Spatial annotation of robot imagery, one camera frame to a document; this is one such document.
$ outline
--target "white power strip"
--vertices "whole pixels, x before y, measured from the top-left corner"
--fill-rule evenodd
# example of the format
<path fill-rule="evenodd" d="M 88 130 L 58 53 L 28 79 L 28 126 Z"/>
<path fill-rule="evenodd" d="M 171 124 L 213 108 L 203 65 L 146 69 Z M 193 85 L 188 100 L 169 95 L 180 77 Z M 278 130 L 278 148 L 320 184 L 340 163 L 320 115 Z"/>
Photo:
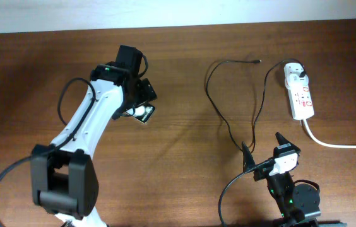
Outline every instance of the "white power strip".
<path fill-rule="evenodd" d="M 321 142 L 311 132 L 307 119 L 314 115 L 309 88 L 309 77 L 304 75 L 303 67 L 299 63 L 288 63 L 285 65 L 285 85 L 289 93 L 292 115 L 295 120 L 302 120 L 307 133 L 316 143 L 330 148 L 354 148 L 356 145 L 335 145 Z"/>
<path fill-rule="evenodd" d="M 308 119 L 314 115 L 309 88 L 309 77 L 300 78 L 303 67 L 299 63 L 285 66 L 285 85 L 289 92 L 290 106 L 295 120 Z"/>

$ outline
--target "wood grain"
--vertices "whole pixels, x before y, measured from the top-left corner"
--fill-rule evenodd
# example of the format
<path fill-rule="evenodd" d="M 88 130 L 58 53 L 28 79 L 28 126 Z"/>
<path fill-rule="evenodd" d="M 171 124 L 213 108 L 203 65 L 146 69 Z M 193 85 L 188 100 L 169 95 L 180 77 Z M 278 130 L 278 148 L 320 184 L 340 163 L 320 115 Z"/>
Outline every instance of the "wood grain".
<path fill-rule="evenodd" d="M 262 59 L 260 65 L 221 66 L 210 94 L 232 124 L 237 141 L 251 141 L 251 119 L 266 71 L 296 57 L 310 76 L 316 137 L 356 144 L 356 20 L 0 34 L 0 171 L 48 144 L 62 129 L 56 104 L 66 81 L 87 78 L 115 59 L 120 44 L 146 54 L 146 77 L 158 95 L 149 124 L 124 118 L 106 128 L 95 153 L 100 182 L 97 208 L 114 226 L 218 226 L 217 202 L 241 170 L 242 154 L 208 101 L 205 75 L 222 59 Z M 294 179 L 321 186 L 319 220 L 356 226 L 356 150 L 315 144 L 290 115 L 283 69 L 268 79 L 256 129 L 256 161 L 272 155 L 280 131 L 302 149 Z M 85 93 L 70 88 L 66 119 Z M 227 223 L 251 224 L 280 217 L 266 182 L 248 175 L 223 201 Z M 0 217 L 7 226 L 60 226 L 33 205 L 29 164 L 0 185 Z"/>

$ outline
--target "cable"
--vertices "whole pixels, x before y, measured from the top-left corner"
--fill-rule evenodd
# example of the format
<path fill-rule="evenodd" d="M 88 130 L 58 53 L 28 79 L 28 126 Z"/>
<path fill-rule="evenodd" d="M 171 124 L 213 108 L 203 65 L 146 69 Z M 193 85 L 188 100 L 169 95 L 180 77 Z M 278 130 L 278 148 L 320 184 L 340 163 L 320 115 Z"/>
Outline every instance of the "cable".
<path fill-rule="evenodd" d="M 309 124 L 307 123 L 306 119 L 303 119 L 303 124 L 304 124 L 304 128 L 306 129 L 307 133 L 309 134 L 309 136 L 311 137 L 311 139 L 313 141 L 315 141 L 316 143 L 322 145 L 322 146 L 326 146 L 329 148 L 347 148 L 347 149 L 356 149 L 356 145 L 334 145 L 334 144 L 328 144 L 328 143 L 324 143 L 319 141 L 311 132 Z"/>
<path fill-rule="evenodd" d="M 215 70 L 217 69 L 217 67 L 221 66 L 222 64 L 226 64 L 226 63 L 251 63 L 251 64 L 258 64 L 260 63 L 261 60 L 253 60 L 253 61 L 235 61 L 235 60 L 227 60 L 227 61 L 222 61 L 222 62 L 219 62 L 214 68 L 213 70 L 211 71 L 211 73 L 209 74 L 209 78 L 206 82 L 206 87 L 205 87 L 205 91 L 206 91 L 206 96 L 209 98 L 211 104 L 213 105 L 213 107 L 215 108 L 216 112 L 217 112 L 217 115 L 219 115 L 223 120 L 224 122 L 227 124 L 227 127 L 228 127 L 228 133 L 230 134 L 230 138 L 231 140 L 233 141 L 233 143 L 235 144 L 235 146 L 240 150 L 242 151 L 242 148 L 237 144 L 237 142 L 235 141 L 232 133 L 231 133 L 231 128 L 230 128 L 230 124 L 227 122 L 226 118 L 223 117 L 222 113 L 220 113 L 220 111 L 218 110 L 216 104 L 213 102 L 213 100 L 211 99 L 210 95 L 209 95 L 209 91 L 208 91 L 208 88 L 209 88 L 209 81 L 210 81 L 210 78 L 211 78 L 211 75 L 213 75 L 213 73 L 215 72 Z"/>
<path fill-rule="evenodd" d="M 296 180 L 295 182 L 293 182 L 294 185 L 296 185 L 297 183 L 308 183 L 309 185 L 312 185 L 313 187 L 315 187 L 317 189 L 318 194 L 320 193 L 319 190 L 319 185 L 316 182 L 312 182 L 311 180 Z"/>
<path fill-rule="evenodd" d="M 54 152 L 54 151 L 57 151 L 58 149 L 62 148 L 64 145 L 66 145 L 68 142 L 70 142 L 70 140 L 72 140 L 72 138 L 74 138 L 74 135 L 78 132 L 78 129 L 80 129 L 81 125 L 83 124 L 85 118 L 87 117 L 88 113 L 90 112 L 91 108 L 93 107 L 95 101 L 96 101 L 96 96 L 95 96 L 95 89 L 94 87 L 92 86 L 92 84 L 87 81 L 86 79 L 83 79 L 83 78 L 73 78 L 72 80 L 70 80 L 63 88 L 62 90 L 62 93 L 61 93 L 61 96 L 60 96 L 60 99 L 59 99 L 59 103 L 57 104 L 57 112 L 59 114 L 59 117 L 61 119 L 61 121 L 63 122 L 63 124 L 66 124 L 67 123 L 63 120 L 63 118 L 61 117 L 61 113 L 60 113 L 60 105 L 61 105 L 61 102 L 62 102 L 62 99 L 63 99 L 63 96 L 65 94 L 65 92 L 67 91 L 68 87 L 75 81 L 82 81 L 84 83 L 86 83 L 90 88 L 91 88 L 91 91 L 92 91 L 92 94 L 93 94 L 93 97 L 91 99 L 91 102 L 89 104 L 89 106 L 87 107 L 87 109 L 85 110 L 83 116 L 81 117 L 80 121 L 78 122 L 76 128 L 71 132 L 71 134 L 64 140 L 64 142 L 62 142 L 61 144 L 57 145 L 56 147 L 54 147 L 53 149 L 49 150 L 49 151 L 46 151 L 42 154 L 39 154 L 39 155 L 47 155 L 51 152 Z M 25 158 L 22 158 L 16 162 L 14 162 L 13 164 L 11 164 L 9 167 L 7 167 L 6 169 L 4 169 L 1 173 L 0 173 L 0 182 L 1 180 L 7 175 L 7 173 L 9 173 L 11 170 L 13 170 L 15 167 L 21 165 L 22 163 L 25 163 L 25 162 L 28 162 L 28 161 L 31 161 L 33 157 L 32 156 L 27 156 Z M 5 225 L 0 221 L 0 227 L 5 227 Z"/>
<path fill-rule="evenodd" d="M 254 123 L 252 124 L 252 150 L 251 150 L 251 153 L 254 152 L 255 150 L 255 146 L 256 146 L 256 138 L 255 138 L 255 125 L 256 125 L 256 122 L 259 118 L 259 115 L 261 115 L 261 112 L 262 112 L 262 108 L 264 106 L 264 101 L 265 101 L 265 92 L 266 92 L 266 80 L 268 79 L 268 75 L 269 73 L 274 69 L 276 68 L 277 66 L 279 66 L 280 64 L 284 63 L 284 62 L 287 62 L 287 61 L 295 61 L 297 63 L 299 63 L 302 68 L 303 68 L 303 71 L 304 73 L 306 73 L 306 70 L 304 69 L 304 65 L 297 59 L 285 59 L 285 60 L 282 60 L 278 63 L 276 63 L 274 66 L 272 66 L 268 72 L 266 73 L 265 75 L 265 80 L 264 80 L 264 91 L 263 91 L 263 94 L 262 94 L 262 101 L 261 101 L 261 107 L 259 108 L 259 111 L 258 111 L 258 114 L 256 115 L 255 117 L 255 120 L 254 120 Z"/>
<path fill-rule="evenodd" d="M 65 222 L 62 224 L 62 226 L 60 226 L 60 227 L 73 227 L 73 225 L 71 224 L 71 221 L 69 220 L 69 221 L 65 221 Z"/>
<path fill-rule="evenodd" d="M 227 189 L 236 181 L 238 180 L 240 177 L 244 176 L 245 174 L 247 173 L 251 173 L 253 172 L 254 170 L 258 169 L 259 167 L 263 166 L 263 165 L 266 165 L 268 163 L 271 163 L 273 160 L 266 160 L 252 168 L 250 168 L 248 171 L 245 171 L 245 172 L 242 172 L 240 174 L 238 174 L 236 177 L 233 178 L 233 180 L 231 180 L 227 185 L 226 187 L 224 187 L 223 191 L 222 191 L 222 194 L 220 194 L 220 198 L 218 200 L 218 216 L 220 218 L 220 221 L 222 222 L 222 225 L 223 227 L 227 227 L 227 225 L 224 223 L 224 220 L 223 220 L 223 215 L 222 215 L 222 201 L 223 201 L 223 196 L 224 194 L 226 193 Z"/>
<path fill-rule="evenodd" d="M 142 77 L 142 76 L 147 72 L 147 69 L 148 69 L 147 57 L 146 57 L 144 54 L 143 54 L 143 60 L 145 60 L 146 68 L 145 68 L 145 70 L 144 70 L 142 73 L 140 73 L 140 74 L 138 75 L 139 78 Z"/>

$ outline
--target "small robot arm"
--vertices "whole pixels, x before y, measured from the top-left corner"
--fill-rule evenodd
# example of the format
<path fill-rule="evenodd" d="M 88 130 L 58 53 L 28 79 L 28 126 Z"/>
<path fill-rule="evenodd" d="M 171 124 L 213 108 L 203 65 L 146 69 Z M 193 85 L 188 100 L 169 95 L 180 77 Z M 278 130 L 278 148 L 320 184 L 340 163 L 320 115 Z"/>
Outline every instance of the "small robot arm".
<path fill-rule="evenodd" d="M 282 214 L 273 221 L 274 227 L 345 227 L 345 223 L 332 222 L 319 224 L 319 185 L 310 180 L 292 180 L 290 171 L 299 164 L 300 148 L 275 134 L 279 146 L 273 149 L 273 157 L 256 165 L 248 147 L 242 143 L 243 173 L 254 172 L 254 180 L 266 179 L 268 190 Z"/>
<path fill-rule="evenodd" d="M 142 58 L 146 69 L 139 74 Z M 125 115 L 145 123 L 154 112 L 148 102 L 157 95 L 147 79 L 140 79 L 147 67 L 139 50 L 121 45 L 115 62 L 98 65 L 91 72 L 91 85 L 67 126 L 49 146 L 34 147 L 33 202 L 64 221 L 64 226 L 107 226 L 95 208 L 99 184 L 92 158 L 110 119 Z M 68 174 L 58 173 L 64 165 Z"/>

